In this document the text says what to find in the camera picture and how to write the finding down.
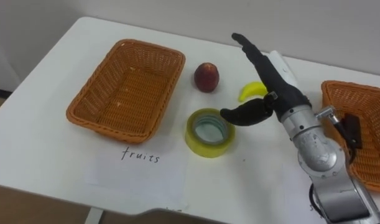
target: empty wicker basket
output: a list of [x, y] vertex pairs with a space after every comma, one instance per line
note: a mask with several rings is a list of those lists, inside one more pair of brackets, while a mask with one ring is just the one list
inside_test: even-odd
[[[333, 105], [340, 118], [345, 113], [359, 118], [363, 148], [358, 149], [350, 171], [369, 190], [380, 192], [380, 88], [326, 81], [322, 83], [322, 93], [323, 106]], [[332, 124], [324, 126], [327, 135], [347, 149], [345, 140]]]
[[179, 51], [121, 40], [73, 99], [67, 118], [121, 141], [144, 142], [157, 131], [184, 63]]

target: basket rim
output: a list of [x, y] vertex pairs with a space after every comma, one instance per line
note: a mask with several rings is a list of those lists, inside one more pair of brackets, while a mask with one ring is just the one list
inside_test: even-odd
[[[142, 45], [148, 45], [148, 46], [151, 46], [151, 47], [157, 47], [158, 49], [167, 50], [169, 52], [173, 52], [173, 53], [177, 54], [180, 57], [180, 66], [178, 66], [176, 68], [175, 75], [178, 76], [178, 77], [180, 76], [181, 71], [184, 68], [185, 61], [186, 61], [185, 55], [182, 52], [180, 52], [178, 50], [174, 50], [174, 49], [168, 48], [168, 47], [164, 47], [164, 46], [161, 46], [161, 45], [157, 45], [157, 44], [153, 44], [153, 43], [148, 43], [148, 42], [144, 42], [144, 41], [136, 40], [136, 39], [122, 39], [122, 40], [119, 40], [119, 41], [117, 41], [113, 45], [113, 47], [107, 53], [107, 55], [105, 56], [105, 58], [97, 66], [97, 68], [94, 70], [94, 72], [90, 75], [89, 79], [86, 81], [86, 83], [82, 86], [82, 88], [80, 89], [80, 91], [76, 94], [76, 96], [74, 97], [74, 99], [69, 104], [69, 106], [68, 106], [65, 114], [66, 114], [67, 119], [70, 122], [72, 122], [73, 124], [77, 124], [79, 126], [82, 126], [84, 128], [88, 128], [88, 129], [92, 129], [92, 128], [103, 129], [105, 131], [108, 131], [108, 132], [111, 132], [111, 133], [115, 133], [115, 134], [119, 134], [119, 135], [122, 135], [122, 136], [137, 137], [137, 138], [146, 138], [146, 137], [150, 136], [150, 134], [152, 134], [152, 132], [155, 130], [155, 128], [157, 127], [158, 122], [155, 122], [149, 129], [144, 130], [143, 133], [131, 133], [131, 132], [126, 132], [126, 131], [121, 131], [121, 130], [113, 129], [110, 126], [102, 125], [102, 124], [99, 124], [99, 123], [96, 123], [96, 122], [88, 121], [86, 119], [78, 117], [74, 113], [74, 111], [75, 111], [76, 107], [78, 106], [79, 102], [82, 101], [83, 97], [86, 95], [86, 93], [90, 89], [90, 86], [94, 83], [94, 81], [96, 80], [96, 78], [100, 76], [100, 74], [101, 74], [100, 71], [102, 71], [102, 69], [107, 65], [107, 63], [109, 63], [110, 58], [114, 55], [114, 53], [118, 50], [118, 48], [120, 46], [122, 46], [123, 44], [128, 43], [128, 42], [138, 43], [138, 44], [142, 44]], [[158, 110], [158, 115], [156, 116], [156, 120], [157, 121], [160, 120], [162, 114], [163, 114], [163, 112], [161, 110]]]
[[321, 89], [322, 91], [326, 91], [326, 94], [330, 96], [330, 93], [328, 90], [331, 88], [333, 85], [338, 85], [338, 86], [347, 86], [347, 87], [354, 87], [354, 88], [362, 88], [362, 89], [367, 89], [371, 91], [378, 91], [380, 92], [380, 87], [376, 86], [370, 86], [370, 85], [362, 85], [358, 83], [353, 83], [353, 82], [345, 82], [345, 81], [337, 81], [337, 80], [326, 80], [321, 84]]

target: tape roll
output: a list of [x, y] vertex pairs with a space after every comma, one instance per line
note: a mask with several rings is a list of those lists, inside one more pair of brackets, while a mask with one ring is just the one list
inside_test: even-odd
[[[212, 125], [221, 133], [221, 139], [211, 141], [201, 138], [197, 128], [203, 125]], [[223, 155], [229, 145], [234, 141], [235, 127], [225, 121], [216, 109], [205, 108], [194, 112], [187, 121], [185, 142], [197, 155], [206, 158], [215, 158]]]

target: cable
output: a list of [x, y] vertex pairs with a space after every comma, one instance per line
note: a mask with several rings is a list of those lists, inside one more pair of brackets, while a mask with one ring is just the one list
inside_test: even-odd
[[354, 162], [354, 160], [356, 159], [356, 156], [357, 156], [357, 149], [354, 147], [354, 145], [352, 144], [347, 144], [347, 146], [349, 147], [350, 149], [350, 159], [349, 159], [349, 165], [352, 164]]
[[310, 200], [310, 203], [312, 204], [313, 209], [321, 216], [323, 217], [323, 214], [321, 212], [321, 209], [317, 206], [317, 204], [314, 201], [313, 194], [314, 194], [314, 185], [310, 185], [310, 189], [308, 190], [308, 199]]

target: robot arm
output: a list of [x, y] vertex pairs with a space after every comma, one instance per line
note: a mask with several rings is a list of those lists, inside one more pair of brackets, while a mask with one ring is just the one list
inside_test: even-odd
[[[380, 212], [368, 191], [347, 172], [344, 150], [323, 133], [320, 120], [328, 118], [344, 138], [345, 132], [328, 107], [318, 114], [312, 111], [307, 97], [285, 82], [270, 60], [241, 34], [232, 38], [255, 66], [268, 90], [263, 99], [251, 100], [234, 110], [222, 109], [221, 116], [238, 126], [257, 124], [276, 112], [290, 139], [298, 149], [299, 165], [309, 175], [317, 211], [327, 223], [380, 224]], [[349, 162], [355, 158], [355, 150]]]

